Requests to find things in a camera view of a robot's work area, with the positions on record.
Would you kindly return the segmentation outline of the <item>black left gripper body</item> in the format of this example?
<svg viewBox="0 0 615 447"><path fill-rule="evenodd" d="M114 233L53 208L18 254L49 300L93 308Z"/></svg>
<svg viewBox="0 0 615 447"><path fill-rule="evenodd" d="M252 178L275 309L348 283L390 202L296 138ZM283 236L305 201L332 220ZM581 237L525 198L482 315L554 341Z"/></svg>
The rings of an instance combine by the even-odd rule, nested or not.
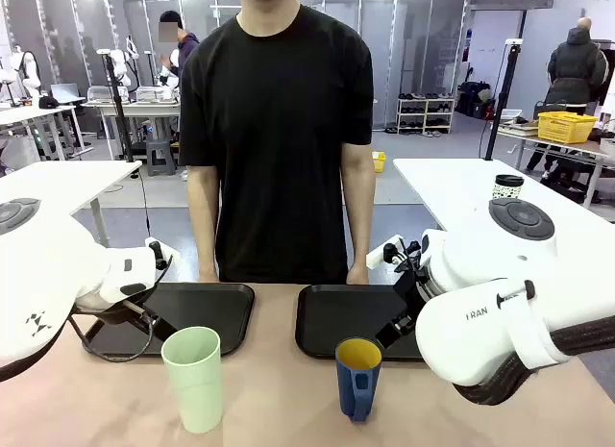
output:
<svg viewBox="0 0 615 447"><path fill-rule="evenodd" d="M151 340L156 338L160 342L164 342L178 331L177 327L145 305L124 300L123 306L129 311L126 321L147 334Z"/></svg>

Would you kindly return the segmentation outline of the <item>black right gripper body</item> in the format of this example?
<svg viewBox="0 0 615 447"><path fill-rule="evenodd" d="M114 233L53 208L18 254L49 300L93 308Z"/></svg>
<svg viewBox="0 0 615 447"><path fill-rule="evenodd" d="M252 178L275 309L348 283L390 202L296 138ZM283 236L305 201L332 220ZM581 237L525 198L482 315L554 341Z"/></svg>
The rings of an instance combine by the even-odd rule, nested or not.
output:
<svg viewBox="0 0 615 447"><path fill-rule="evenodd" d="M423 268L397 266L395 273L400 277L393 285L396 294L405 303L404 309L396 316L394 322L415 321L430 297L423 291L424 283L429 279Z"/></svg>

